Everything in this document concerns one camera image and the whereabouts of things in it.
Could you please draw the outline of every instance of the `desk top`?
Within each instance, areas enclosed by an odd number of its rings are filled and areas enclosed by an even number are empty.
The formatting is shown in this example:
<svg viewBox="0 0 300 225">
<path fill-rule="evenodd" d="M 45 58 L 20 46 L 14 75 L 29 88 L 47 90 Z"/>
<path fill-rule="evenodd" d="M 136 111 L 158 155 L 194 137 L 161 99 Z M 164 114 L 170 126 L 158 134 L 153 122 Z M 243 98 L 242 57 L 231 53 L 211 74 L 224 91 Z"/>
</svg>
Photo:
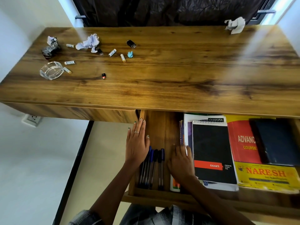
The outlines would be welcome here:
<svg viewBox="0 0 300 225">
<path fill-rule="evenodd" d="M 0 101 L 300 117 L 300 59 L 279 27 L 246 26 L 235 35 L 224 28 L 46 28 L 0 84 Z M 93 33 L 104 56 L 66 47 Z M 52 81 L 39 75 L 48 35 L 62 47 L 50 61 L 76 62 L 67 66 L 72 74 Z"/>
</svg>

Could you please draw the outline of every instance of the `power socket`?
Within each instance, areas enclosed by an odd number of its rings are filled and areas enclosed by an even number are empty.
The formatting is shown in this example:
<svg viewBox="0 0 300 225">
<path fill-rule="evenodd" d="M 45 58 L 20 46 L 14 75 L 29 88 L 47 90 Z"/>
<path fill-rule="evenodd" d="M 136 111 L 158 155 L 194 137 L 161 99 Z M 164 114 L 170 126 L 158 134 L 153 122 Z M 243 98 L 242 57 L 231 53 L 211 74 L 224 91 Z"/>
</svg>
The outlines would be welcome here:
<svg viewBox="0 0 300 225">
<path fill-rule="evenodd" d="M 36 127 L 39 124 L 41 119 L 42 117 L 39 116 L 25 114 L 25 116 L 22 118 L 22 122 L 32 127 Z"/>
</svg>

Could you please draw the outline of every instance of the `hand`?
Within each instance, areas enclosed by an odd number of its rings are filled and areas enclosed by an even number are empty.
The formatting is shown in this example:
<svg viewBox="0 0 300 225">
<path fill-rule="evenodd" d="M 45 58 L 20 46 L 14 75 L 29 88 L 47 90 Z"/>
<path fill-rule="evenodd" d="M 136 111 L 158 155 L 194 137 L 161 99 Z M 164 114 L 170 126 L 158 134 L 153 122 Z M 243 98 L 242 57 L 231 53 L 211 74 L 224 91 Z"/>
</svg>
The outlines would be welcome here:
<svg viewBox="0 0 300 225">
<path fill-rule="evenodd" d="M 197 178 L 195 176 L 192 151 L 189 146 L 176 146 L 176 148 L 172 150 L 170 160 L 167 161 L 167 166 L 173 178 L 175 178 L 180 185 L 183 185 L 187 178 Z"/>
<path fill-rule="evenodd" d="M 125 162 L 136 168 L 145 160 L 149 151 L 150 139 L 148 135 L 145 138 L 145 128 L 146 121 L 140 118 L 127 133 Z"/>
</svg>

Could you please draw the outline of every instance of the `person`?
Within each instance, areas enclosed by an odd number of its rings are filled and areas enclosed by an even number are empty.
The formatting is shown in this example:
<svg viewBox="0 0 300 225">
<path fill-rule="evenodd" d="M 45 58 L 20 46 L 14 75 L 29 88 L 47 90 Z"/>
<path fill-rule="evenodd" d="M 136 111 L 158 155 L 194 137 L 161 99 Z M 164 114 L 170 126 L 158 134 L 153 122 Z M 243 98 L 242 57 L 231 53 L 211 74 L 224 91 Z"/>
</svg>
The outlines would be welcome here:
<svg viewBox="0 0 300 225">
<path fill-rule="evenodd" d="M 128 128 L 125 162 L 119 173 L 106 187 L 89 210 L 76 215 L 69 225 L 112 225 L 129 181 L 146 158 L 150 146 L 145 137 L 146 121 L 140 119 Z M 177 146 L 167 161 L 170 173 L 210 215 L 181 210 L 177 206 L 157 213 L 155 207 L 131 204 L 120 225 L 130 224 L 253 224 L 232 206 L 204 187 L 195 176 L 192 152 L 188 146 Z"/>
</svg>

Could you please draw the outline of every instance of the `glass ashtray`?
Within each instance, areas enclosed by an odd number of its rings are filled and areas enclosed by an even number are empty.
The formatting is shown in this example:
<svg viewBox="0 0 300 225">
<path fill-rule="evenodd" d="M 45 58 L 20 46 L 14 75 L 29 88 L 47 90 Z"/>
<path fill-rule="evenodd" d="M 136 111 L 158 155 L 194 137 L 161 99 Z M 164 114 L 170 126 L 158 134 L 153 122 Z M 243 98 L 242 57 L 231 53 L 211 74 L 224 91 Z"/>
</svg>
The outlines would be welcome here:
<svg viewBox="0 0 300 225">
<path fill-rule="evenodd" d="M 40 75 L 48 80 L 54 80 L 64 72 L 62 64 L 57 61 L 49 62 L 44 65 L 40 70 Z"/>
</svg>

